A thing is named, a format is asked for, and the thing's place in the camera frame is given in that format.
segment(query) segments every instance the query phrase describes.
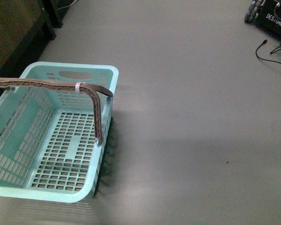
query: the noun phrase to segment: light blue basket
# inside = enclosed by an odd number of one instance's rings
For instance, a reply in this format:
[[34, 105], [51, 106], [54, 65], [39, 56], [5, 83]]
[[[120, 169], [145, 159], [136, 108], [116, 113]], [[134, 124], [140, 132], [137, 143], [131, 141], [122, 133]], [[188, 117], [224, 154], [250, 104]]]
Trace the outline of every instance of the light blue basket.
[[[20, 78], [98, 84], [114, 94], [118, 70], [37, 62]], [[95, 141], [93, 103], [86, 94], [32, 87], [6, 90], [0, 97], [0, 196], [64, 203], [93, 196], [113, 100], [99, 97], [102, 145]]]

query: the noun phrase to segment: cable on floor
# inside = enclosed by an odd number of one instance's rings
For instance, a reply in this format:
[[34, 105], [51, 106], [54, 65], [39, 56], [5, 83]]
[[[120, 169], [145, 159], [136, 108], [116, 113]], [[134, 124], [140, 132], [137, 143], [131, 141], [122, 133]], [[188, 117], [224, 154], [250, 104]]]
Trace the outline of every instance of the cable on floor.
[[267, 42], [267, 40], [264, 40], [264, 41], [261, 43], [261, 45], [259, 45], [259, 47], [256, 49], [255, 54], [256, 54], [257, 59], [259, 59], [259, 60], [264, 60], [264, 61], [268, 61], [268, 62], [275, 62], [275, 63], [281, 64], [281, 62], [278, 62], [278, 61], [267, 60], [267, 59], [261, 58], [261, 57], [257, 54], [257, 51], [259, 50], [259, 48], [260, 48], [261, 46], [265, 45], [266, 42]]
[[64, 7], [60, 7], [58, 8], [57, 10], [61, 10], [63, 8], [68, 8], [68, 7], [71, 7], [72, 5], [74, 5], [75, 3], [77, 3], [79, 0], [74, 0], [70, 5], [67, 5], [67, 6], [64, 6]]

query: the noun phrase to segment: plastic basket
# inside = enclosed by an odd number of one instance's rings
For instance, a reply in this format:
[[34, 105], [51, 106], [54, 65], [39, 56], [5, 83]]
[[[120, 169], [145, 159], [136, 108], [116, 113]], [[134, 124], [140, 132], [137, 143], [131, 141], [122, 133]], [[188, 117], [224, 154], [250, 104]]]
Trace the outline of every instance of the plastic basket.
[[[77, 74], [84, 79], [67, 78]], [[64, 203], [93, 196], [117, 79], [112, 66], [49, 62], [0, 78], [11, 87], [0, 97], [0, 196]]]

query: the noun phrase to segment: gray floor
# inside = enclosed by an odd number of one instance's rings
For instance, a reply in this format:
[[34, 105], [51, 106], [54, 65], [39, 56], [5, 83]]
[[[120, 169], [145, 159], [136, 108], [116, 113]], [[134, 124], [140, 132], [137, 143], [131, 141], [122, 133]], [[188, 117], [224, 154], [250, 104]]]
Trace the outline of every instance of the gray floor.
[[250, 2], [70, 8], [40, 60], [119, 69], [116, 144], [94, 199], [0, 197], [0, 225], [281, 225], [281, 65], [255, 57], [279, 42], [243, 22]]

